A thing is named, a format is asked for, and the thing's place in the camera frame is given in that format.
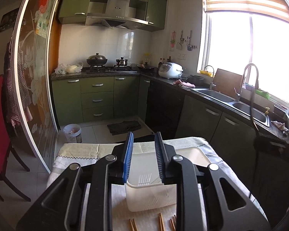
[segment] kitchen sink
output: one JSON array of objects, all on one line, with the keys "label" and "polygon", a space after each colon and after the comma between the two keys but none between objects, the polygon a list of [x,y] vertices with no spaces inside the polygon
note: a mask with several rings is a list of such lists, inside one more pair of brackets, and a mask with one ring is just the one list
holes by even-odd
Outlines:
[{"label": "kitchen sink", "polygon": [[[238,110],[244,112],[247,115],[250,115],[250,106],[246,105],[244,103],[241,102],[235,102],[232,104],[233,107],[237,108]],[[267,117],[265,114],[261,113],[260,111],[256,110],[253,108],[253,117],[255,119],[257,119],[258,121],[262,122],[262,123],[266,123],[267,122]]]},{"label": "kitchen sink", "polygon": [[214,99],[217,99],[217,100],[219,100],[221,102],[227,102],[227,103],[234,102],[234,99],[232,99],[231,97],[226,96],[226,95],[224,95],[222,93],[219,93],[219,92],[217,92],[215,90],[199,90],[199,89],[197,89],[197,90],[193,89],[193,90],[195,90],[195,91],[197,91],[197,92],[199,92],[201,94],[210,96],[210,97],[212,97]]}]

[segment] faucet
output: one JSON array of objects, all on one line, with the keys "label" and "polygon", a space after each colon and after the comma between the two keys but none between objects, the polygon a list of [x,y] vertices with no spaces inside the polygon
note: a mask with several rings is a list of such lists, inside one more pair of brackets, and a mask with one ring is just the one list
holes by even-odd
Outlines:
[{"label": "faucet", "polygon": [[254,66],[254,67],[256,68],[256,83],[255,83],[255,89],[259,89],[259,84],[258,84],[259,71],[258,71],[257,66],[256,66],[255,64],[253,64],[253,63],[250,62],[249,64],[246,65],[246,67],[245,67],[245,69],[244,69],[244,73],[243,73],[243,75],[242,75],[241,84],[240,84],[240,87],[239,87],[238,92],[237,92],[237,91],[235,90],[235,88],[234,88],[234,91],[235,91],[235,93],[237,94],[237,99],[236,99],[237,102],[239,102],[239,101],[240,101],[240,98],[241,98],[242,87],[243,87],[243,83],[244,83],[244,79],[245,79],[245,72],[246,72],[247,68],[250,67],[250,66]]},{"label": "faucet", "polygon": [[213,75],[212,75],[212,81],[210,82],[210,87],[209,90],[212,90],[213,87],[216,87],[215,84],[213,84],[213,79],[214,79],[214,68],[211,65],[207,65],[203,68],[203,70],[205,70],[206,67],[211,67],[213,69]]}]

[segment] gas stove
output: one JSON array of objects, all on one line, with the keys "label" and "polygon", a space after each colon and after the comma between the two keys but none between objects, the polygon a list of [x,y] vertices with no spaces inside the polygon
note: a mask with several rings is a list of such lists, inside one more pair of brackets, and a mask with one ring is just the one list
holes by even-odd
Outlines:
[{"label": "gas stove", "polygon": [[130,66],[114,66],[114,67],[106,67],[106,66],[91,66],[86,69],[86,73],[102,73],[102,72],[124,72],[124,73],[137,73],[137,71],[132,70]]}]

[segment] granite countertop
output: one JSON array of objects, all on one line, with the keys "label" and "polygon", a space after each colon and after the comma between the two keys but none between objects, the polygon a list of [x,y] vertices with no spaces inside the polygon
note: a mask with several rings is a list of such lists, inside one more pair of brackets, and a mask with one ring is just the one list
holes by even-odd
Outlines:
[{"label": "granite countertop", "polygon": [[[85,77],[99,77],[99,76],[145,76],[148,77],[156,82],[159,82],[161,84],[164,84],[166,86],[169,86],[170,88],[173,88],[177,91],[180,91],[188,96],[191,96],[203,103],[206,103],[212,107],[215,107],[218,110],[221,110],[225,112],[226,114],[229,114],[230,116],[242,121],[243,123],[251,126],[250,118],[249,116],[245,115],[244,113],[234,109],[233,107],[224,104],[222,102],[219,102],[211,97],[208,97],[203,94],[199,94],[190,88],[182,88],[179,86],[174,86],[173,82],[176,81],[176,79],[166,79],[163,77],[160,77],[157,73],[146,73],[146,72],[140,72],[137,71],[135,73],[128,73],[128,72],[92,72],[87,74],[85,71],[79,72],[79,73],[73,73],[73,74],[61,74],[61,75],[56,75],[55,73],[51,74],[51,80],[63,80],[63,79],[76,79],[76,78],[85,78]],[[258,129],[261,133],[270,135],[271,137],[276,137],[278,139],[284,140],[287,143],[289,143],[289,134],[287,137],[283,136],[282,132],[273,124],[270,123],[269,127],[264,126],[263,124],[255,121],[255,123],[258,126]]]}]

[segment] tablecloth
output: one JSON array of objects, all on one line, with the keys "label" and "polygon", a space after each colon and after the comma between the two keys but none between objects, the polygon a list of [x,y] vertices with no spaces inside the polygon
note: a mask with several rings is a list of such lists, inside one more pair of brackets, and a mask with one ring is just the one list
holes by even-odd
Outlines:
[{"label": "tablecloth", "polygon": [[[221,168],[242,190],[242,192],[244,192],[246,196],[249,196],[249,190],[238,179],[233,170],[216,154],[216,152],[205,139],[199,137],[188,137],[174,140],[165,140],[163,142],[172,145],[175,149],[192,146],[198,147],[208,157],[210,162],[217,164],[219,168]],[[111,154],[113,147],[116,145],[117,144],[64,144],[59,150],[58,155],[53,163],[53,168],[48,178],[46,187],[52,184],[71,163],[79,163],[81,166],[96,163],[98,159]],[[133,153],[145,152],[155,152],[154,142],[134,143]],[[125,198],[125,187],[122,185],[113,185],[112,207],[114,231],[129,230],[129,218],[135,218],[138,229],[141,231],[158,231],[158,213],[160,212],[163,213],[166,230],[171,230],[170,223],[168,221],[176,213],[176,205],[141,212],[130,212],[127,208]],[[259,209],[262,215],[265,216],[264,211],[262,210],[255,197],[251,196],[250,200]]]}]

